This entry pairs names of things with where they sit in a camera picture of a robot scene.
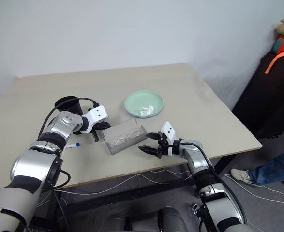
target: power cord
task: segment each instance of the power cord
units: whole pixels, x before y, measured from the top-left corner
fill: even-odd
[[[174,144],[174,145],[169,145],[169,146],[166,146],[166,147],[178,147],[178,146],[181,146],[181,145],[192,145],[192,146],[195,146],[203,155],[206,163],[208,164],[209,166],[209,169],[211,170],[211,172],[213,173],[213,175],[217,178],[217,181],[219,182],[222,182],[222,184],[224,185],[224,187],[230,192],[230,194],[232,195],[232,197],[234,198],[235,202],[237,203],[238,207],[239,207],[239,210],[241,211],[241,214],[243,216],[243,219],[244,219],[244,224],[247,224],[247,218],[246,218],[246,215],[245,215],[245,211],[241,205],[241,203],[239,202],[239,200],[237,199],[236,195],[234,194],[234,192],[231,190],[231,188],[226,184],[226,182],[224,182],[218,175],[217,173],[215,172],[215,169],[213,168],[212,164],[210,163],[208,157],[205,155],[204,151],[202,150],[202,148],[200,148],[199,145],[195,144],[195,143],[189,143],[189,142],[185,142],[185,143],[179,143],[179,144]]]
[[[264,198],[264,197],[257,196],[257,195],[255,195],[255,194],[253,194],[252,192],[248,191],[245,187],[243,187],[241,184],[239,184],[235,179],[233,179],[232,177],[230,177],[229,174],[225,174],[224,176],[227,177],[227,178],[229,178],[230,180],[234,181],[234,183],[236,183],[236,184],[237,184],[238,186],[240,186],[243,190],[245,190],[247,193],[251,194],[251,195],[254,196],[254,197],[257,197],[257,198],[260,198],[260,199],[263,199],[263,200],[267,200],[267,201],[271,201],[271,202],[278,202],[278,203],[283,203],[283,204],[284,204],[284,202],[282,202],[282,201],[277,201],[277,200],[273,200],[273,199],[269,199],[269,198]],[[265,188],[268,189],[268,190],[274,191],[274,192],[278,192],[278,193],[280,193],[280,194],[282,194],[282,195],[284,196],[284,194],[281,193],[281,192],[279,192],[279,191],[276,191],[276,190],[273,190],[273,189],[270,189],[270,188],[267,188],[267,187],[265,187]]]
[[[66,202],[66,200],[65,200],[64,198],[60,198],[60,201],[61,201],[61,200],[64,201],[65,206],[68,205],[67,202]],[[46,203],[48,203],[48,202],[50,202],[50,200],[48,200],[48,201],[46,201],[46,202],[44,202],[44,203],[37,204],[36,208],[39,208],[39,207],[41,207],[42,205],[44,205],[44,204],[46,204]]]
[[[168,169],[166,169],[166,168],[163,168],[163,170],[160,170],[160,171],[150,171],[151,173],[161,173],[161,172],[168,172],[168,173],[170,173],[172,176],[175,176],[175,177],[177,177],[177,178],[179,178],[179,179],[182,179],[182,180],[187,180],[187,179],[189,179],[192,175],[190,175],[190,176],[188,176],[187,178],[185,178],[185,179],[183,179],[182,177],[180,177],[180,176],[178,176],[178,175],[181,175],[181,174],[184,174],[184,173],[189,173],[190,171],[184,171],[184,172],[182,172],[182,173],[175,173],[175,172],[173,172],[173,171],[171,171],[171,170],[168,170]]]
[[[59,188],[65,186],[65,185],[66,185],[67,183],[69,183],[70,180],[71,180],[71,175],[70,175],[68,172],[66,172],[66,171],[64,171],[64,170],[60,170],[60,172],[63,173],[63,174],[66,174],[67,177],[68,177],[68,179],[67,179],[63,184],[53,187],[53,189],[59,189]]]
[[[256,227],[255,225],[251,224],[249,221],[247,221],[247,222],[248,222],[248,224],[249,224],[250,226],[254,227],[256,230],[259,230],[259,231],[261,231],[261,232],[264,232],[263,230],[259,229],[259,228]]]
[[[40,204],[42,204],[46,199],[47,199],[47,197],[50,195],[50,192],[47,194],[47,196],[46,197],[44,197],[44,199],[43,200],[41,200],[39,203],[37,203],[37,205],[40,205]]]
[[[114,188],[118,187],[119,185],[124,184],[125,182],[127,182],[127,181],[129,181],[129,180],[131,180],[131,179],[133,179],[133,178],[135,178],[135,177],[137,177],[137,176],[141,176],[141,177],[143,177],[143,178],[147,179],[148,181],[153,182],[153,183],[156,183],[156,184],[160,184],[160,185],[168,185],[168,184],[169,184],[169,183],[160,183],[160,182],[157,182],[157,181],[151,180],[151,179],[147,178],[146,176],[144,176],[144,175],[142,175],[142,174],[136,174],[136,175],[131,176],[130,178],[128,178],[128,179],[126,179],[126,180],[122,181],[121,183],[119,183],[119,184],[117,184],[117,185],[115,185],[115,186],[113,186],[113,187],[111,187],[111,188],[109,188],[109,189],[103,190],[103,191],[101,191],[101,192],[92,192],[92,193],[77,193],[77,192],[69,192],[69,191],[64,191],[64,190],[55,190],[55,191],[57,191],[57,192],[65,192],[65,193],[75,194],[75,195],[82,195],[82,196],[96,195],[96,194],[101,194],[101,193],[104,193],[104,192],[110,191],[110,190],[112,190],[112,189],[114,189]]]
[[[44,130],[44,128],[45,128],[45,125],[46,125],[48,119],[50,118],[51,114],[52,114],[59,106],[62,106],[62,105],[64,105],[65,103],[68,103],[68,102],[71,102],[71,101],[76,101],[76,100],[89,100],[89,101],[91,101],[91,102],[93,103],[93,107],[94,107],[94,108],[97,107],[97,106],[99,106],[99,104],[98,104],[95,100],[93,100],[93,99],[91,99],[91,98],[71,98],[71,99],[68,99],[68,100],[65,100],[65,101],[59,103],[59,104],[56,105],[56,106],[48,113],[48,115],[46,116],[46,118],[45,118],[45,120],[44,120],[44,122],[43,122],[43,124],[42,124],[42,127],[41,127],[41,129],[40,129],[38,138],[39,138],[39,137],[41,136],[41,134],[43,133],[43,130]]]
[[[58,197],[57,197],[57,195],[56,195],[56,193],[55,193],[55,190],[51,190],[51,192],[53,193],[53,195],[54,195],[54,197],[55,197],[55,199],[56,199],[56,201],[57,201],[57,203],[58,203],[58,206],[59,206],[59,208],[60,208],[60,210],[61,210],[61,212],[62,212],[62,215],[63,215],[64,221],[65,221],[65,224],[66,224],[66,226],[67,226],[67,231],[70,232],[71,230],[70,230],[70,226],[69,226],[68,220],[67,220],[66,215],[65,215],[65,213],[64,213],[64,210],[63,210],[63,208],[62,208],[62,206],[61,206],[61,203],[60,203],[60,201],[59,201],[59,199],[58,199]]]

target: white object on plate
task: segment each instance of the white object on plate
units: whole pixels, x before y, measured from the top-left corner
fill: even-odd
[[[151,115],[153,114],[154,108],[152,105],[150,105],[149,107],[141,107],[140,108],[140,114],[142,116],[147,116],[147,115]]]

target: black cup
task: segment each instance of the black cup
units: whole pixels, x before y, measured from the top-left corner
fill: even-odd
[[[69,99],[74,99],[74,98],[76,98],[76,97],[75,96],[67,96],[67,97],[64,97],[64,98],[60,98],[58,101],[56,101],[55,107],[59,111],[69,111],[73,114],[78,114],[78,115],[84,114],[83,111],[82,111],[82,108],[80,107],[78,99],[71,100],[71,101],[64,103],[61,106],[57,107],[57,105],[59,105],[60,103],[66,101],[66,100],[69,100]]]

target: light green bowl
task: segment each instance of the light green bowl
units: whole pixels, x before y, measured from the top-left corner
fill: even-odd
[[[141,107],[153,106],[153,114],[142,116]],[[124,108],[134,117],[148,118],[160,113],[164,105],[163,98],[156,92],[150,90],[141,90],[130,94],[124,101]]]

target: beige tabletop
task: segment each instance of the beige tabletop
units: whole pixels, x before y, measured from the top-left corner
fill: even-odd
[[[188,64],[32,76],[17,79],[0,97],[0,188],[10,182],[15,158],[37,139],[57,99],[70,95],[95,99],[105,106],[113,126],[132,118],[123,107],[124,99],[145,89],[164,99],[157,116],[137,119],[147,132],[157,132],[169,121],[178,138],[199,140],[210,158],[262,146]],[[90,102],[80,103],[84,112],[92,107]],[[75,142],[81,146],[62,155],[62,169],[72,176],[69,186],[186,163],[178,156],[158,159],[138,149],[156,147],[151,139],[113,156],[103,139],[95,143],[91,134],[73,135],[69,143]],[[65,179],[61,174],[58,184]]]

